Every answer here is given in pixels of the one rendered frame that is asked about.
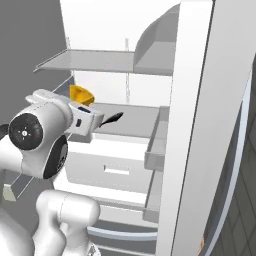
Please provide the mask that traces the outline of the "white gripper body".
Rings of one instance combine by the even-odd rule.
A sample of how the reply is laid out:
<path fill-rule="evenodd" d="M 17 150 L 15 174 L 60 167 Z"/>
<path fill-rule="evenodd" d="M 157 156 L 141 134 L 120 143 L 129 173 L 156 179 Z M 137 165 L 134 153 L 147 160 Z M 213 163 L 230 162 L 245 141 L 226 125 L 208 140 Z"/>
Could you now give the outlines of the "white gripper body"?
<path fill-rule="evenodd" d="M 89 114 L 89 133 L 92 133 L 97 129 L 104 119 L 104 114 L 102 112 L 91 112 Z"/>

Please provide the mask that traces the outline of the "black fish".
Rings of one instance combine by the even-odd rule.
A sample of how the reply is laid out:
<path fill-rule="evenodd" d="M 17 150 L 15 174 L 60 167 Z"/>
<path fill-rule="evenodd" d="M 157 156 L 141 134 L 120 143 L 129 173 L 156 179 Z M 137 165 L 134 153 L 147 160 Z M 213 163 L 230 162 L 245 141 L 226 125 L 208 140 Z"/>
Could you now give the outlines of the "black fish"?
<path fill-rule="evenodd" d="M 112 122 L 118 121 L 123 116 L 123 114 L 124 114 L 123 112 L 119 112 L 119 113 L 114 114 L 113 116 L 109 117 L 104 122 L 102 122 L 99 127 L 101 127 L 101 126 L 103 126 L 105 124 L 108 124 L 108 123 L 112 123 Z"/>

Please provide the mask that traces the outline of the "yellow cheese wedge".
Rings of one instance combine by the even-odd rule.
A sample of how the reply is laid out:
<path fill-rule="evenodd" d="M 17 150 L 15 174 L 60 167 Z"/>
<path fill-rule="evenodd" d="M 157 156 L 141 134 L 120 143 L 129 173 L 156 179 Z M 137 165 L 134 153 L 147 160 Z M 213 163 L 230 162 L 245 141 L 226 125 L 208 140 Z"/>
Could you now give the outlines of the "yellow cheese wedge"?
<path fill-rule="evenodd" d="M 77 85 L 70 86 L 70 99 L 86 106 L 95 101 L 94 95 L 89 90 Z"/>

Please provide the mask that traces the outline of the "grey fridge shelf above drawer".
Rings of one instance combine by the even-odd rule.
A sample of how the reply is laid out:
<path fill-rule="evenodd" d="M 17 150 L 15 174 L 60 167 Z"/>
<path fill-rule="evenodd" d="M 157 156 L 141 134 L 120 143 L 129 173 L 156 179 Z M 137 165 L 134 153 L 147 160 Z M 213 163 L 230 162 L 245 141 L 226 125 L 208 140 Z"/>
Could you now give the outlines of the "grey fridge shelf above drawer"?
<path fill-rule="evenodd" d="M 141 138 L 150 137 L 159 112 L 158 107 L 124 104 L 95 103 L 92 107 L 103 112 L 104 119 L 119 112 L 123 113 L 118 121 L 103 125 L 95 133 Z"/>

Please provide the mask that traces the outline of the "white fridge drawer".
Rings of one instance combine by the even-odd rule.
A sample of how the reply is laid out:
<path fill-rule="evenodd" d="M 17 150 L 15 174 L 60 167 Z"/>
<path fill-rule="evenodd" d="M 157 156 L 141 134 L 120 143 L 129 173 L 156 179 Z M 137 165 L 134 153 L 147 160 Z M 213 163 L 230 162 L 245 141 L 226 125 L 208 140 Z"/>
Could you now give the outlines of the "white fridge drawer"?
<path fill-rule="evenodd" d="M 144 168 L 149 140 L 95 134 L 90 143 L 68 142 L 65 163 L 69 182 L 146 193 L 151 172 Z"/>

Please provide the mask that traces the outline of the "grey glass fridge shelf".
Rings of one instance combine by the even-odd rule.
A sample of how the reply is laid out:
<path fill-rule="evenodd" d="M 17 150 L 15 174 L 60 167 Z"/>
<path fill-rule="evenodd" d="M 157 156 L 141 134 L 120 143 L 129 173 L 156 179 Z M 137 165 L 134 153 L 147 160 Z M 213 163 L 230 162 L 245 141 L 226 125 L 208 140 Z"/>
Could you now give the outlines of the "grey glass fridge shelf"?
<path fill-rule="evenodd" d="M 39 70 L 72 70 L 96 72 L 133 72 L 134 53 L 131 51 L 66 49 L 38 64 Z"/>

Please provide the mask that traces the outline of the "white fridge cabinet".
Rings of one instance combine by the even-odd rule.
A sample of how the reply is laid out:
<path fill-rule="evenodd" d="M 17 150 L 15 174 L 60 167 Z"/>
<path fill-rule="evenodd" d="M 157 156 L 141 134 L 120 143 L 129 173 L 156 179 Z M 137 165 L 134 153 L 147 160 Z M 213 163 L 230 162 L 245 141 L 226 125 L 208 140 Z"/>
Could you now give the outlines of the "white fridge cabinet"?
<path fill-rule="evenodd" d="M 148 26 L 177 4 L 180 5 L 180 0 L 61 0 L 66 49 L 135 53 L 138 40 Z M 65 71 L 70 71 L 72 82 L 94 94 L 95 103 L 170 109 L 173 74 Z M 90 143 L 95 134 L 72 135 L 69 141 Z M 54 185 L 61 190 L 92 196 L 101 206 L 140 209 L 142 214 L 148 193 L 148 190 L 136 193 L 72 183 L 67 179 L 65 168 Z"/>

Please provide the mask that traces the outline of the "white fridge door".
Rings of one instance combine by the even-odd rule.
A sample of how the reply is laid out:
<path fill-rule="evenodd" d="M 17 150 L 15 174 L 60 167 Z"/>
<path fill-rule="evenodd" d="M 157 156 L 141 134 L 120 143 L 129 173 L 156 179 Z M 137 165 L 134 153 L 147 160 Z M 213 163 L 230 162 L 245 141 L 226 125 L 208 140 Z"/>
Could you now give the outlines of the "white fridge door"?
<path fill-rule="evenodd" d="M 197 256 L 256 55 L 256 0 L 180 4 L 156 256 Z"/>

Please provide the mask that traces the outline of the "grey fridge door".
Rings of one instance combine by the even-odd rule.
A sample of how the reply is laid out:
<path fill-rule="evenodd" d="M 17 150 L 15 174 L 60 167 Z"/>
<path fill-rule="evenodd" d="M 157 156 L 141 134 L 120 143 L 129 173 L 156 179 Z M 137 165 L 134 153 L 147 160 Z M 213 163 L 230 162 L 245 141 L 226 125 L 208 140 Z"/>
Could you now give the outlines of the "grey fridge door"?
<path fill-rule="evenodd" d="M 35 70 L 36 65 L 66 49 L 60 0 L 0 0 L 0 127 L 29 104 L 25 97 L 37 89 L 55 90 L 71 78 L 70 71 Z M 18 174 L 0 171 L 0 208 L 29 234 L 35 232 L 38 195 L 53 188 L 51 180 L 15 179 Z M 23 190 L 17 201 L 3 198 L 3 181 Z"/>

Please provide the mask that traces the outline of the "tall grey door bin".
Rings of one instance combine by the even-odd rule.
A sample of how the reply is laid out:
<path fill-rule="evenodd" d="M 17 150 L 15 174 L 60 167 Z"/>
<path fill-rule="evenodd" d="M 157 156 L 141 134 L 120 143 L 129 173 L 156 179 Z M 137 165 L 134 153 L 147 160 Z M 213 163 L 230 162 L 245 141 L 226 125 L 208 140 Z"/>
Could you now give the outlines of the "tall grey door bin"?
<path fill-rule="evenodd" d="M 173 74 L 179 10 L 180 5 L 174 5 L 142 33 L 133 58 L 135 73 Z"/>

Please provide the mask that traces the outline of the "low grey door bin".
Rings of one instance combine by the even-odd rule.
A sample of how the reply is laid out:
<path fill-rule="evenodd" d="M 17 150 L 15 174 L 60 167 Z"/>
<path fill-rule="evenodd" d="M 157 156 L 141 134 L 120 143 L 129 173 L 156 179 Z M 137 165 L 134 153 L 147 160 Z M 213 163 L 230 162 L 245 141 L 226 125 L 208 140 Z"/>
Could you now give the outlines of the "low grey door bin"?
<path fill-rule="evenodd" d="M 161 203 L 163 173 L 153 171 L 151 181 L 143 210 L 143 219 L 145 221 L 157 223 L 159 221 L 159 211 Z"/>

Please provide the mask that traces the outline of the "white freezer drawer front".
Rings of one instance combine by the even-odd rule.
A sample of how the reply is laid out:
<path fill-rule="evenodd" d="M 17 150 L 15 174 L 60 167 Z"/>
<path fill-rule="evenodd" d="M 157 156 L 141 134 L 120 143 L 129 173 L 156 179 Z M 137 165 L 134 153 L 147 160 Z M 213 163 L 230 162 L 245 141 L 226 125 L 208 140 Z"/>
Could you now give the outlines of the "white freezer drawer front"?
<path fill-rule="evenodd" d="M 103 256 L 154 256 L 158 225 L 140 209 L 102 205 L 99 220 L 88 228 Z"/>

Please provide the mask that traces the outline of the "pale beige block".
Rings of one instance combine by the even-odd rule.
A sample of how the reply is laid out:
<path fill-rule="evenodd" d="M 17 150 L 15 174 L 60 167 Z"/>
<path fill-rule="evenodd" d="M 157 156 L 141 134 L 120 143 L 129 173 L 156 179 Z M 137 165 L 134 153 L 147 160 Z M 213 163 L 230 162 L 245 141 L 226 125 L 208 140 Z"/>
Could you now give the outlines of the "pale beige block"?
<path fill-rule="evenodd" d="M 10 184 L 5 184 L 3 187 L 3 196 L 6 201 L 16 201 L 15 189 Z"/>

